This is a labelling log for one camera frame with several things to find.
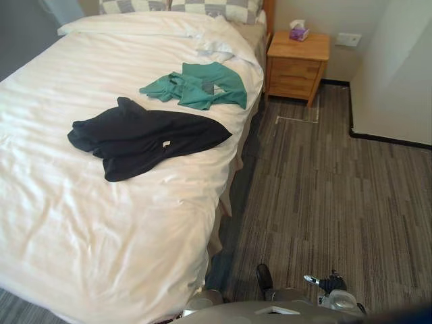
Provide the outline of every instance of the gray striped carpet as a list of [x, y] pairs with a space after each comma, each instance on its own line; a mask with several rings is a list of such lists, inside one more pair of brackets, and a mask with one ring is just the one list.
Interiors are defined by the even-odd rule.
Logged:
[[[374, 312], [430, 299], [431, 176], [430, 151], [348, 136], [344, 87], [322, 86], [311, 111], [272, 98], [252, 121], [207, 287], [260, 299], [254, 268], [265, 262], [275, 286], [313, 300], [302, 275], [332, 268]], [[0, 290], [0, 323], [65, 322]]]

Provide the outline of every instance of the nightstand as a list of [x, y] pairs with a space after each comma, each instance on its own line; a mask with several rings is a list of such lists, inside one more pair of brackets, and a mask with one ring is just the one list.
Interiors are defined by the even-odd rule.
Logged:
[[304, 42], [276, 32], [267, 52], [266, 102], [269, 95], [307, 100], [312, 105], [329, 60], [330, 38], [310, 33]]

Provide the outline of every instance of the wheel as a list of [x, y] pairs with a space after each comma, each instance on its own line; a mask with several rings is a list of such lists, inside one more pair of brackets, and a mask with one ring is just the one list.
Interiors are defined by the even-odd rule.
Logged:
[[258, 279], [258, 284], [263, 293], [265, 299], [265, 291], [273, 288], [273, 280], [271, 279], [271, 274], [268, 266], [261, 263], [256, 267], [256, 277]]

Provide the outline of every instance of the wooden headboard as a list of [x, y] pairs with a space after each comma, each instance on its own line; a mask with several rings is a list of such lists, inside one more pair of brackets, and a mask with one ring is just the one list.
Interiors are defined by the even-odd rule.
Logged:
[[263, 9], [267, 17], [267, 34], [273, 34], [275, 26], [275, 4], [276, 0], [264, 0]]

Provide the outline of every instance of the black baseboard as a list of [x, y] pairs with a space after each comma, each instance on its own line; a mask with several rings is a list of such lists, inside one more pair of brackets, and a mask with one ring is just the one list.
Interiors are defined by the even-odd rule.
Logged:
[[330, 80], [330, 79], [321, 79], [322, 84], [332, 84], [334, 86], [350, 86], [349, 81], [339, 81], [339, 80]]
[[354, 128], [354, 120], [352, 117], [352, 102], [351, 102], [351, 87], [350, 83], [348, 81], [339, 81], [339, 80], [330, 80], [330, 79], [322, 79], [321, 83], [323, 84], [332, 84], [335, 86], [346, 86], [348, 87], [348, 96], [350, 98], [349, 103], [349, 110], [350, 110], [350, 125], [348, 128], [348, 133], [350, 137], [353, 138], [361, 138], [363, 140], [376, 140], [378, 142], [386, 142], [391, 144], [398, 144], [398, 145], [404, 145], [404, 146], [412, 146], [412, 147], [418, 147], [420, 149], [427, 149], [432, 150], [432, 145], [424, 144], [424, 143], [418, 143], [418, 142], [411, 142], [409, 140], [398, 140], [396, 138], [389, 138], [389, 137], [382, 137], [377, 135], [370, 135], [370, 134], [363, 134], [363, 133], [356, 133]]

